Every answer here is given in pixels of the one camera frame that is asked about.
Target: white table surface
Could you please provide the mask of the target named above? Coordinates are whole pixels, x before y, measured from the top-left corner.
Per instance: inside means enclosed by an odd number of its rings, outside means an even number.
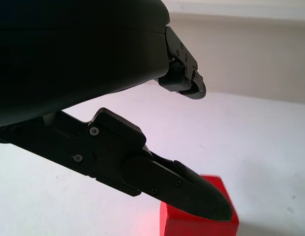
[[[305,236],[305,105],[221,93],[194,101],[150,82],[67,112],[87,121],[101,107],[141,127],[159,155],[221,176],[239,236]],[[0,236],[158,236],[159,204],[0,145]]]

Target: red cube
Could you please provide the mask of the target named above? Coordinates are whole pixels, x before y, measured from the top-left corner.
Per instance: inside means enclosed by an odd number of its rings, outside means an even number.
[[[202,176],[216,186],[231,202],[220,177]],[[161,203],[160,236],[236,236],[239,219],[234,206],[232,220],[214,221],[185,213],[173,206]]]

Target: screw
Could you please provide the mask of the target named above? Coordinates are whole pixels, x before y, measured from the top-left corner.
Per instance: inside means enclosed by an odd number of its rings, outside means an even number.
[[[96,127],[92,127],[90,130],[89,130],[89,133],[93,136],[96,136],[99,134],[99,129],[96,128]]]
[[[153,188],[151,189],[151,195],[157,195],[158,194],[158,189]]]
[[[72,156],[72,159],[75,161],[75,162],[81,162],[83,160],[83,157],[81,155],[76,155],[76,156]]]
[[[176,187],[181,187],[181,186],[182,186],[182,181],[178,179],[176,181]]]

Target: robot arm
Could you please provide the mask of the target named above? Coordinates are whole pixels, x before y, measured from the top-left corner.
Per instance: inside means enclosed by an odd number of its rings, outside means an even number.
[[[151,152],[139,127],[107,109],[88,123],[61,111],[152,79],[192,99],[206,95],[196,60],[167,27],[162,2],[19,2],[0,5],[0,143],[130,196],[144,192],[193,215],[231,220],[223,194],[182,163]],[[113,5],[122,6],[114,18]],[[7,9],[14,16],[5,17]]]

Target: black screw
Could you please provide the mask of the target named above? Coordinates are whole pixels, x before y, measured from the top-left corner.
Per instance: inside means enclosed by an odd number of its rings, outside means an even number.
[[[181,187],[182,186],[182,180],[177,180],[176,181],[176,187]]]
[[[151,189],[151,195],[157,195],[158,194],[158,189],[156,189],[156,188],[152,188]]]

